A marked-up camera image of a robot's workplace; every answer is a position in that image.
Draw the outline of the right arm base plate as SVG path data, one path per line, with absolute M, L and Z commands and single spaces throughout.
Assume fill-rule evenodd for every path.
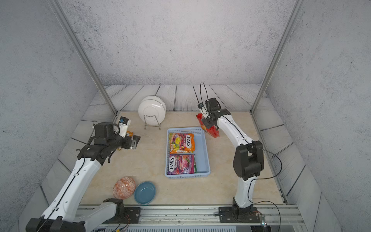
M 258 209 L 253 205 L 240 208 L 238 206 L 219 207 L 218 213 L 220 223 L 260 223 L 261 218 Z

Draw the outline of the orange Fox's fruits bag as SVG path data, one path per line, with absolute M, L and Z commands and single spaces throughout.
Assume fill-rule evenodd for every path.
M 193 153 L 196 150 L 194 134 L 192 133 L 170 133 L 169 153 Z

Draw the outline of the aluminium corner post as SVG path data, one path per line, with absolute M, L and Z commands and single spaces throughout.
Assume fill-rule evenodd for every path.
M 261 100 L 263 98 L 263 95 L 264 95 L 264 93 L 265 93 L 265 91 L 266 91 L 266 89 L 267 89 L 267 87 L 268 87 L 268 85 L 269 85 L 269 83 L 270 83 L 270 81 L 272 79 L 274 70 L 275 70 L 276 66 L 278 65 L 278 63 L 279 63 L 279 60 L 280 60 L 280 58 L 282 56 L 282 53 L 283 53 L 283 51 L 285 49 L 285 45 L 286 45 L 286 43 L 287 43 L 287 41 L 288 41 L 288 39 L 289 39 L 289 37 L 290 37 L 290 35 L 292 33 L 292 30 L 294 28 L 295 22 L 297 20 L 297 17 L 298 17 L 298 15 L 300 13 L 301 8 L 302 8 L 303 2 L 304 2 L 303 0 L 297 0 L 297 1 L 295 1 L 293 10 L 292 10 L 291 15 L 290 15 L 290 17 L 288 19 L 288 22 L 286 24 L 286 27 L 284 29 L 284 32 L 283 32 L 283 34 L 281 36 L 280 42 L 279 42 L 279 44 L 277 46 L 277 49 L 276 49 L 276 51 L 274 53 L 274 56 L 273 56 L 273 58 L 271 60 L 271 63 L 269 65 L 268 69 L 267 69 L 267 72 L 265 74 L 265 77 L 264 77 L 264 79 L 263 79 L 263 81 L 261 83 L 261 86 L 260 86 L 260 90 L 258 92 L 258 95 L 257 95 L 257 97 L 256 97 L 256 99 L 254 101 L 254 104 L 253 104 L 253 106 L 252 106 L 252 108 L 250 110 L 250 114 L 251 115 L 254 115 L 254 113 L 257 111 L 257 109 L 259 107 L 259 104 L 260 104 L 260 102 L 261 102 Z
M 110 110 L 113 112 L 114 115 L 118 114 L 117 108 L 114 106 L 111 98 L 109 97 L 107 91 L 105 90 L 101 80 L 98 77 L 97 72 L 95 71 L 91 61 L 89 60 L 83 46 L 81 45 L 76 33 L 74 32 L 72 26 L 70 25 L 59 1 L 57 0 L 48 0 L 47 1 L 49 6 L 51 7 L 53 13 L 55 14 L 58 22 L 60 23 L 62 29 L 66 33 L 68 39 L 72 43 L 75 51 L 77 52 L 80 60 L 82 61 L 83 65 L 87 69 L 91 79 L 93 80 L 94 84 L 96 85 L 98 91 L 102 95 L 105 102 L 108 104 Z

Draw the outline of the orange Fox's bag left wall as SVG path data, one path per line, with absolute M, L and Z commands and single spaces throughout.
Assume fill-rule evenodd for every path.
M 130 132 L 130 131 L 127 131 L 127 133 L 126 133 L 126 136 L 128 136 L 128 137 L 132 137 L 134 134 L 133 134 L 133 132 Z

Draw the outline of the orange patterned bowl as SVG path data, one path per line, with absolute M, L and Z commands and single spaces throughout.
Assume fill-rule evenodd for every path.
M 125 200 L 129 198 L 136 189 L 136 183 L 132 177 L 119 179 L 113 187 L 113 196 L 117 199 Z

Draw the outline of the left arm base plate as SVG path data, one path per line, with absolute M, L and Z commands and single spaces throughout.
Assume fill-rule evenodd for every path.
M 116 214 L 103 224 L 138 224 L 140 219 L 140 207 L 124 207 L 117 209 Z

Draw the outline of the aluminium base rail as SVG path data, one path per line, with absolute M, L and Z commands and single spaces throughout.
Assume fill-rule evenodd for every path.
M 267 226 L 277 227 L 284 231 L 285 226 L 292 227 L 296 232 L 306 232 L 304 220 L 296 205 L 256 205 L 260 214 L 260 223 L 220 223 L 216 217 L 218 205 L 194 205 L 194 206 L 125 206 L 140 207 L 140 219 L 138 224 L 103 224 L 102 226 L 218 226 L 244 225 L 244 226 Z

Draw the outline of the red Lot 100 candy bag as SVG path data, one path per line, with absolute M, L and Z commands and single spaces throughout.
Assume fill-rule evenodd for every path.
M 196 115 L 196 118 L 198 119 L 200 125 L 201 125 L 201 128 L 207 132 L 209 135 L 211 135 L 212 137 L 214 138 L 217 138 L 219 137 L 219 131 L 216 130 L 216 127 L 215 126 L 212 126 L 210 129 L 206 128 L 206 126 L 203 124 L 202 122 L 202 119 L 203 119 L 203 115 L 201 113 L 197 114 Z

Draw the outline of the right aluminium corner post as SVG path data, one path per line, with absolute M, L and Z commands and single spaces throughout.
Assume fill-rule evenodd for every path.
M 279 63 L 279 60 L 280 60 L 280 58 L 282 56 L 282 53 L 283 53 L 283 51 L 285 49 L 285 45 L 286 45 L 286 43 L 287 43 L 287 41 L 288 41 L 288 39 L 289 39 L 289 37 L 290 37 L 290 35 L 292 33 L 292 30 L 294 28 L 295 22 L 297 20 L 297 17 L 298 17 L 298 15 L 300 13 L 301 8 L 302 8 L 303 2 L 304 2 L 303 0 L 297 0 L 297 1 L 295 1 L 293 10 L 292 10 L 291 15 L 290 15 L 290 17 L 288 19 L 288 22 L 286 24 L 286 27 L 284 29 L 284 32 L 283 32 L 283 34 L 281 36 L 280 42 L 279 42 L 279 44 L 277 46 L 277 49 L 276 49 L 276 51 L 274 53 L 274 56 L 273 56 L 273 58 L 271 60 L 271 63 L 269 65 L 268 69 L 267 69 L 267 72 L 265 74 L 265 77 L 264 77 L 264 79 L 263 79 L 263 81 L 261 83 L 261 86 L 260 86 L 260 90 L 258 92 L 258 95 L 257 95 L 257 97 L 256 97 L 256 99 L 254 101 L 254 104 L 253 104 L 253 106 L 252 106 L 252 108 L 250 110 L 250 114 L 251 115 L 254 115 L 254 113 L 257 111 L 257 109 L 259 107 L 259 104 L 260 104 L 260 102 L 261 102 L 261 100 L 263 98 L 263 95 L 264 95 L 264 93 L 265 93 L 265 91 L 266 91 L 266 89 L 267 89 L 267 87 L 268 87 L 268 85 L 269 85 L 269 83 L 270 83 L 270 81 L 272 79 L 274 70 L 275 70 L 276 66 L 278 65 L 278 63 Z

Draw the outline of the purple Fox's candy bag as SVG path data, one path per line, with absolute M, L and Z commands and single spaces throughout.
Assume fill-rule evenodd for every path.
M 193 174 L 194 154 L 172 154 L 169 156 L 167 175 Z

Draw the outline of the white plate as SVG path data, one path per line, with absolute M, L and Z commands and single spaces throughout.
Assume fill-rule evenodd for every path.
M 155 115 L 160 123 L 162 123 L 166 116 L 166 104 L 157 96 L 145 97 L 138 108 L 138 114 L 140 119 L 144 121 L 144 115 L 152 116 Z

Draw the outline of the green Fox's spring tea bag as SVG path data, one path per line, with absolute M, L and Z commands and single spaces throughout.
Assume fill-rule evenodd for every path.
M 197 164 L 196 164 L 196 160 L 195 160 L 195 158 L 193 159 L 193 173 L 194 173 L 194 174 L 197 173 Z

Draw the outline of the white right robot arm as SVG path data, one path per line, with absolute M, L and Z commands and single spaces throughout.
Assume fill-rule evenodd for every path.
M 239 180 L 231 215 L 234 220 L 242 222 L 257 210 L 253 203 L 253 192 L 255 181 L 264 170 L 263 145 L 244 133 L 227 109 L 202 113 L 202 123 L 207 129 L 221 129 L 236 148 L 233 169 Z

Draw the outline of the light blue plastic basket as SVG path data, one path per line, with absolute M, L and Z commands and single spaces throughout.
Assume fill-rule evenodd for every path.
M 194 174 L 176 174 L 168 175 L 170 167 L 170 133 L 191 133 L 194 135 L 195 142 L 195 164 L 196 173 Z M 207 145 L 205 132 L 201 127 L 187 127 L 187 128 L 170 128 L 167 130 L 167 148 L 166 148 L 166 170 L 165 176 L 169 179 L 180 179 L 180 178 L 196 178 L 196 177 L 207 177 L 210 172 L 210 162 L 208 157 Z

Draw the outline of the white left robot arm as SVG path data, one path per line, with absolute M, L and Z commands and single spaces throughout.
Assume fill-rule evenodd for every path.
M 31 218 L 27 232 L 90 232 L 104 224 L 130 224 L 132 211 L 120 199 L 106 199 L 100 206 L 75 221 L 79 204 L 95 174 L 118 148 L 135 149 L 140 136 L 117 136 L 102 145 L 85 145 L 79 152 L 75 167 L 55 200 L 39 218 Z

